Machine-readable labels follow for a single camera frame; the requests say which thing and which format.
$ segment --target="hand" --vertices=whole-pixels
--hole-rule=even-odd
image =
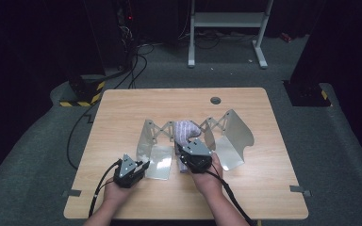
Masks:
[[[222,165],[219,157],[215,153],[211,157],[213,159],[212,166],[208,170],[222,178]],[[192,173],[192,179],[195,182],[196,188],[206,199],[212,195],[222,195],[222,183],[214,176],[208,173]]]
[[[105,185],[104,200],[99,209],[84,223],[84,226],[110,225],[116,211],[125,203],[136,185],[131,188],[121,188],[113,182],[113,178],[107,180]]]
[[[131,188],[121,188],[113,182],[113,178],[107,180],[103,203],[108,203],[114,208],[118,208],[125,203],[130,194],[134,191],[135,186]]]

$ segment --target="gray carpet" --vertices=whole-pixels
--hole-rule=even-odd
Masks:
[[[263,225],[362,225],[362,148],[338,105],[332,86],[321,84],[333,106],[295,107],[290,104],[282,84],[282,80],[290,79],[307,38],[292,43],[264,39],[262,49],[269,64],[267,70],[259,69],[250,43],[235,39],[222,41],[211,49],[197,48],[194,69],[187,68],[186,46],[141,47],[139,53],[147,58],[148,64],[136,80],[136,88],[264,88],[299,183],[310,189],[313,196],[305,198],[307,219],[263,220]],[[210,47],[216,42],[200,40],[197,44]],[[135,72],[143,66],[140,58]],[[122,79],[123,76],[109,80],[105,89],[114,88]],[[130,78],[119,89],[127,89],[129,82]],[[67,201],[64,192],[71,188],[75,176],[66,158],[68,136],[87,109],[58,106],[65,86],[52,90],[53,107],[28,129],[0,167],[0,225],[81,225],[84,222],[63,216]],[[91,110],[92,116],[97,109],[98,105]],[[70,157],[76,165],[91,127],[88,119],[83,118],[74,129]]]

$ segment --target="metal bracket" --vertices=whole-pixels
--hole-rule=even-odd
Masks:
[[[69,196],[74,196],[74,197],[80,197],[81,195],[81,190],[73,190],[71,189],[70,191],[63,191],[63,194],[61,194],[61,197],[64,198],[68,198]]]
[[[215,151],[216,150],[216,140],[214,139],[213,132],[210,129],[209,122],[205,120],[199,127],[204,133],[205,144],[208,149]]]
[[[122,167],[120,168],[119,177],[120,178],[124,177],[128,172],[132,171],[136,167],[137,167],[137,163],[135,163],[134,160],[132,160],[131,157],[125,153],[123,156],[123,163],[122,163]]]
[[[190,155],[211,156],[211,151],[199,138],[194,139],[187,147],[182,147],[182,149]]]
[[[170,142],[174,142],[174,133],[173,133],[173,122],[166,122],[163,127],[159,127],[154,124],[153,121],[147,120],[149,128],[152,131],[152,139],[155,144],[157,144],[157,137],[161,134],[167,136],[170,139]]]
[[[311,190],[305,190],[302,186],[289,186],[290,192],[300,192],[305,197],[312,197],[313,194],[311,193]]]
[[[224,170],[232,170],[244,163],[243,150],[255,143],[252,131],[233,109],[228,110],[218,121],[212,117],[206,119],[208,129],[220,128],[222,137],[215,140],[216,153]]]

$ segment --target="metal stand leg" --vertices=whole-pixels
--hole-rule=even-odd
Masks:
[[[272,11],[272,2],[269,0],[267,3],[266,11],[263,15],[263,21],[261,22],[260,31],[258,32],[258,39],[252,40],[252,45],[254,46],[255,53],[257,55],[258,63],[260,64],[261,69],[267,69],[268,65],[266,59],[264,58],[263,51],[261,51],[261,42],[263,41],[264,31],[266,30],[267,22],[269,21],[270,12]]]
[[[195,0],[191,0],[188,67],[195,67]]]

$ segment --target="white stand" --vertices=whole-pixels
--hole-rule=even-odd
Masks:
[[[252,41],[261,69],[268,65],[261,51],[264,31],[269,21],[273,0],[268,0],[265,12],[195,12],[195,0],[190,9],[188,67],[195,66],[195,27],[260,27],[257,40]]]

